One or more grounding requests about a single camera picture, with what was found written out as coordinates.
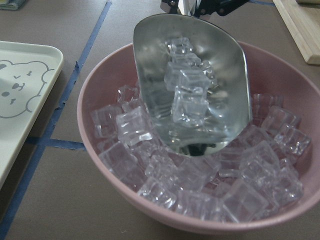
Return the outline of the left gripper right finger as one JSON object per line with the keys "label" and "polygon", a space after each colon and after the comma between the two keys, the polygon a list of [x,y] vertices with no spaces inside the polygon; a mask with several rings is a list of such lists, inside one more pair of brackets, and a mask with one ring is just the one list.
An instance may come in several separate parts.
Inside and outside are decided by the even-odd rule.
{"label": "left gripper right finger", "polygon": [[194,16],[200,18],[217,13],[223,17],[248,2],[249,0],[198,0],[196,2]]}

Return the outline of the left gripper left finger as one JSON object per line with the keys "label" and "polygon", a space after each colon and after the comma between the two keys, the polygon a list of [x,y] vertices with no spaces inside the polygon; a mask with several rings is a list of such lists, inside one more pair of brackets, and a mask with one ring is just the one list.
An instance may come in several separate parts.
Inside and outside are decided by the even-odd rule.
{"label": "left gripper left finger", "polygon": [[165,13],[178,13],[179,0],[162,0],[160,3],[160,8]]}

